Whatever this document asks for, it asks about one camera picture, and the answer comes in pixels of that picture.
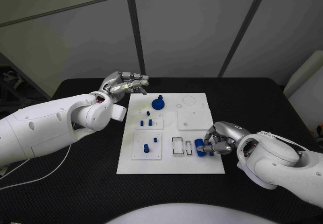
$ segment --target black tablecloth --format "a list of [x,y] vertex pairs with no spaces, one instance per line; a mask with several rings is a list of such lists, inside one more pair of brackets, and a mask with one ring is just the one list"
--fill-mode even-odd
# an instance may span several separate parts
[[[100,78],[63,81],[53,99],[96,91],[100,82]],[[145,90],[204,92],[213,121],[232,122],[252,133],[268,131],[319,150],[278,85],[266,78],[151,78]],[[128,107],[128,101],[129,95],[118,104]],[[71,145],[47,178],[0,191],[0,220],[103,223],[133,209],[172,202],[219,205],[278,223],[323,214],[283,188],[259,187],[236,168],[234,153],[221,156],[224,175],[115,175],[123,122],[110,120],[102,131]],[[30,160],[0,187],[44,176],[66,150]]]

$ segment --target blue plastic part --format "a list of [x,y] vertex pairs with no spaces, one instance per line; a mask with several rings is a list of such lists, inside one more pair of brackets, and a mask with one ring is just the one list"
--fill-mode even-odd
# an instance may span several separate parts
[[[198,146],[203,146],[203,139],[195,139],[195,140],[193,141],[193,143],[194,143],[194,147],[195,147],[195,148],[197,148]],[[200,151],[197,151],[197,150],[195,150],[195,152],[197,152],[197,156],[198,156],[198,157],[206,156],[206,153],[204,153],[204,152],[200,152]]]
[[158,95],[158,98],[152,100],[151,107],[152,107],[154,110],[162,109],[164,101],[162,101],[162,96],[161,95]]
[[[207,143],[207,146],[210,146],[210,145],[211,145],[211,143],[208,142],[208,143]],[[213,156],[213,153],[210,153],[210,156]]]
[[144,153],[148,153],[149,152],[148,144],[144,144],[142,145],[142,151],[144,151]]

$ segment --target white wall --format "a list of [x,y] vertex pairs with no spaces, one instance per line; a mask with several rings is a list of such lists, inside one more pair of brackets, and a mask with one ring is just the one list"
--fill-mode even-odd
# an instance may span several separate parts
[[90,0],[1,0],[0,24],[89,1]]
[[214,77],[252,0],[136,0],[151,77]]
[[262,0],[223,77],[269,77],[285,85],[323,49],[323,1]]
[[125,0],[1,27],[0,43],[0,52],[50,96],[64,79],[139,73]]

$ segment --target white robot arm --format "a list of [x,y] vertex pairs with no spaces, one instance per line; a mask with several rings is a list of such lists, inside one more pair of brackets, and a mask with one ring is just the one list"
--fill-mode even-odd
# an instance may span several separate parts
[[[28,106],[1,119],[0,167],[57,151],[102,130],[110,118],[122,121],[126,109],[113,103],[123,93],[145,94],[145,85],[146,76],[113,72],[97,91]],[[71,123],[83,128],[73,130]]]
[[[213,137],[214,144],[207,145]],[[288,189],[299,199],[323,208],[323,154],[295,150],[282,141],[285,138],[259,132],[250,134],[243,128],[227,122],[216,122],[204,136],[200,152],[227,154],[236,148],[237,168],[250,180],[263,188],[276,186]]]

